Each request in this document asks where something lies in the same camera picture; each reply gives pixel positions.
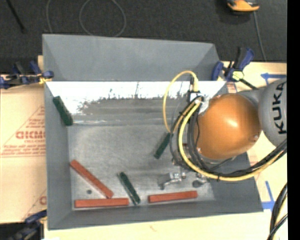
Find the black floor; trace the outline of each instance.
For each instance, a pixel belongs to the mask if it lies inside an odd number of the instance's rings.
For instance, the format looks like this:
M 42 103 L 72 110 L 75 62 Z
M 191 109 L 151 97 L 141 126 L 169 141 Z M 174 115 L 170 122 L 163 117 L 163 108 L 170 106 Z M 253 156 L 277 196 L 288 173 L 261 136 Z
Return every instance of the black floor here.
M 254 61 L 287 62 L 288 0 L 257 0 L 257 12 L 240 16 L 221 0 L 10 1 L 27 33 L 0 0 L 0 73 L 40 55 L 43 33 L 208 42 L 223 61 L 249 47 Z M 0 225 L 0 240 L 20 227 Z

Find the blue clamp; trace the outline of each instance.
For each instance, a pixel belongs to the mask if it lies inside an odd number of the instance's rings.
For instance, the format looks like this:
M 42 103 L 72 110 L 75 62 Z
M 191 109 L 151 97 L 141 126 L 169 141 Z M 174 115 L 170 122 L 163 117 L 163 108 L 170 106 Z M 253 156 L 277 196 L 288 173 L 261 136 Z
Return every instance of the blue clamp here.
M 244 68 L 253 60 L 255 53 L 250 48 L 238 48 L 237 57 L 234 62 L 230 61 L 228 67 L 224 67 L 221 61 L 218 61 L 213 70 L 211 80 L 216 81 L 221 77 L 227 82 L 239 82 L 243 79 Z
M 43 210 L 31 215 L 24 221 L 27 226 L 19 230 L 13 236 L 8 237 L 6 240 L 29 240 L 38 232 L 39 228 L 42 226 L 39 220 L 46 216 L 47 210 Z
M 29 68 L 31 73 L 26 74 L 19 62 L 16 62 L 11 70 L 11 74 L 6 77 L 0 76 L 0 89 L 30 85 L 40 82 L 40 80 L 52 79 L 55 74 L 52 71 L 42 72 L 34 60 L 30 61 Z

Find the cable bundle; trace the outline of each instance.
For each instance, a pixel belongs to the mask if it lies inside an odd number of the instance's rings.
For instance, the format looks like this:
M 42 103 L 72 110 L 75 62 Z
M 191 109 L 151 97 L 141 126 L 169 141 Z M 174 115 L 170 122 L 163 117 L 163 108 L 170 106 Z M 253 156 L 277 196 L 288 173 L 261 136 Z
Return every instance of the cable bundle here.
M 216 168 L 211 168 L 209 164 L 203 159 L 202 155 L 198 153 L 196 148 L 196 141 L 194 140 L 194 123 L 199 115 L 200 108 L 204 102 L 204 97 L 199 95 L 189 102 L 189 104 L 180 112 L 177 119 L 174 121 L 171 127 L 168 126 L 166 117 L 166 98 L 171 85 L 184 74 L 191 74 L 193 77 L 192 89 L 189 92 L 199 92 L 198 79 L 192 71 L 183 71 L 179 73 L 169 84 L 163 97 L 163 119 L 164 124 L 170 133 L 170 151 L 173 156 L 175 164 L 187 168 L 191 171 L 197 172 L 205 177 L 215 179 L 218 181 L 242 181 L 254 177 L 259 174 L 267 167 L 272 165 L 274 162 L 279 160 L 284 154 L 287 153 L 287 139 L 285 139 L 280 145 L 278 145 L 272 152 L 265 156 L 262 160 L 257 162 L 255 165 L 231 173 L 221 173 L 214 171 Z M 177 132 L 177 149 L 173 149 L 172 138 L 174 133 Z M 187 143 L 184 143 L 184 134 L 187 135 Z

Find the black cord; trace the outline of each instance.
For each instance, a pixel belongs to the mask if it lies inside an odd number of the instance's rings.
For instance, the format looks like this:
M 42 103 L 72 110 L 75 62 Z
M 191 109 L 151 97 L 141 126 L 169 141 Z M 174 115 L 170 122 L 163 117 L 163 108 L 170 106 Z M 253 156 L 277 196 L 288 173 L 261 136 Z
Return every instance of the black cord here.
M 278 219 L 278 215 L 281 211 L 282 205 L 285 201 L 285 199 L 288 196 L 288 183 L 286 183 L 282 190 L 280 191 L 274 205 L 272 208 L 272 213 L 271 213 L 271 220 L 270 220 L 270 232 L 274 229 L 276 221 Z
M 10 8 L 10 10 L 11 10 L 11 12 L 12 12 L 12 14 L 13 14 L 15 20 L 16 20 L 16 22 L 18 23 L 18 25 L 19 25 L 19 27 L 20 27 L 20 29 L 21 29 L 21 32 L 22 32 L 23 34 L 27 33 L 27 29 L 25 28 L 25 26 L 24 26 L 23 23 L 21 22 L 21 20 L 20 20 L 20 18 L 19 18 L 19 16 L 18 16 L 18 14 L 17 14 L 17 12 L 16 12 L 16 10 L 15 10 L 13 4 L 11 3 L 11 1 L 10 1 L 10 0 L 5 0 L 5 1 L 7 2 L 8 6 L 9 6 L 9 8 Z
M 267 58 L 266 58 L 266 54 L 265 54 L 265 51 L 264 51 L 264 46 L 263 46 L 262 41 L 261 41 L 259 24 L 258 24 L 257 14 L 256 14 L 255 11 L 253 12 L 253 18 L 254 18 L 254 26 L 255 26 L 255 30 L 256 30 L 256 35 L 257 35 L 257 39 L 258 39 L 259 46 L 260 46 L 260 49 L 261 49 L 261 53 L 262 53 L 262 56 L 263 56 L 263 60 L 266 62 Z
M 285 221 L 288 219 L 288 214 L 284 215 L 280 221 L 274 226 L 274 228 L 271 230 L 268 238 L 266 240 L 272 240 L 277 233 L 278 229 L 285 223 Z
M 198 112 L 199 112 L 199 109 L 196 110 L 196 112 L 194 113 L 194 115 L 198 115 Z M 174 122 L 173 126 L 172 126 L 172 129 L 174 129 L 178 119 Z M 198 151 L 196 149 L 196 146 L 195 146 L 195 142 L 194 142 L 194 138 L 193 138 L 193 130 L 189 130 L 188 129 L 188 151 L 189 151 L 189 154 L 191 155 L 192 157 L 192 160 L 194 161 L 197 161 L 197 164 L 198 164 L 198 156 L 201 156 L 201 154 L 198 154 Z M 172 153 L 172 155 L 175 157 L 176 154 L 174 153 L 173 151 L 173 148 L 172 148 L 172 141 L 170 141 L 170 151 Z M 283 157 L 285 154 L 287 153 L 287 139 L 285 139 L 281 144 L 279 144 L 273 151 L 271 151 L 267 156 L 265 156 L 262 160 L 260 160 L 259 162 L 257 162 L 256 164 L 254 164 L 253 166 L 249 167 L 249 168 L 246 168 L 246 169 L 241 169 L 241 170 L 237 170 L 237 171 L 233 171 L 233 172 L 230 172 L 230 173 L 220 173 L 220 172 L 216 172 L 213 170 L 213 168 L 208 168 L 207 165 L 204 163 L 204 162 L 200 162 L 200 167 L 202 170 L 206 171 L 207 173 L 210 173 L 210 174 L 213 174 L 213 175 L 216 175 L 218 177 L 226 177 L 226 178 L 236 178 L 236 177 L 240 177 L 240 176 L 245 176 L 247 174 L 250 174 L 258 169 L 260 169 L 262 166 L 264 166 L 269 160 L 273 159 L 274 157 L 278 156 L 274 161 L 276 162 L 277 160 L 279 160 L 281 157 Z

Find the red block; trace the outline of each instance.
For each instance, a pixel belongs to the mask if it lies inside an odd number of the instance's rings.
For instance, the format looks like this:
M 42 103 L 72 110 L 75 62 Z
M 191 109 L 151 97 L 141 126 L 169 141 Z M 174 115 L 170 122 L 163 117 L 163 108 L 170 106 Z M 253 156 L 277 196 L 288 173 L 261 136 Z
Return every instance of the red block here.
M 98 180 L 91 172 L 84 168 L 77 160 L 72 160 L 70 166 L 81 175 L 86 181 L 91 183 L 95 188 L 97 188 L 101 193 L 104 194 L 106 198 L 112 198 L 114 193 L 107 188 L 100 180 Z
M 184 192 L 174 192 L 174 193 L 164 193 L 164 194 L 153 194 L 148 196 L 149 203 L 159 203 L 183 199 L 194 199 L 198 197 L 197 191 L 184 191 Z
M 115 207 L 128 205 L 128 198 L 78 199 L 74 201 L 75 208 Z

